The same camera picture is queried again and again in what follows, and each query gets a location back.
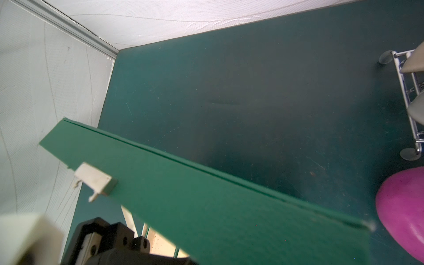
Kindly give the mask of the purple ball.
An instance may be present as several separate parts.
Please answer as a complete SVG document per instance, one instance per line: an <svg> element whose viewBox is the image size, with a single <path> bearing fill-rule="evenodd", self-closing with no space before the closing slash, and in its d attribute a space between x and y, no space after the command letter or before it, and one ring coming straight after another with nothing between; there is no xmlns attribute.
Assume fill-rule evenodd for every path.
<svg viewBox="0 0 424 265"><path fill-rule="evenodd" d="M392 238L410 255L424 261L424 168L400 171L380 186L375 206Z"/></svg>

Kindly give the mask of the green jewelry box beige lining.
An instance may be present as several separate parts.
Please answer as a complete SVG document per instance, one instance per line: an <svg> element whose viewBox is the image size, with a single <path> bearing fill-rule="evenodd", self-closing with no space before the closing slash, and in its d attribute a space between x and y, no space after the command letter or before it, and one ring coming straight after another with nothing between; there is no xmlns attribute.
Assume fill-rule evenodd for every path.
<svg viewBox="0 0 424 265"><path fill-rule="evenodd" d="M40 142L201 265L368 265L366 222L63 119Z"/></svg>

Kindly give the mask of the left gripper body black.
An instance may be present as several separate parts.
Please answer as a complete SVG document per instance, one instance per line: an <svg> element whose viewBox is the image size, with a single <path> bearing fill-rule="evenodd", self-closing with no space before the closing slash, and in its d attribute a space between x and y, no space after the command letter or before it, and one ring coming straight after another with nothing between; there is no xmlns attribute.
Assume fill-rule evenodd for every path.
<svg viewBox="0 0 424 265"><path fill-rule="evenodd" d="M63 265L194 265L189 257L150 253L150 242L123 223L95 218L78 224L62 258Z"/></svg>

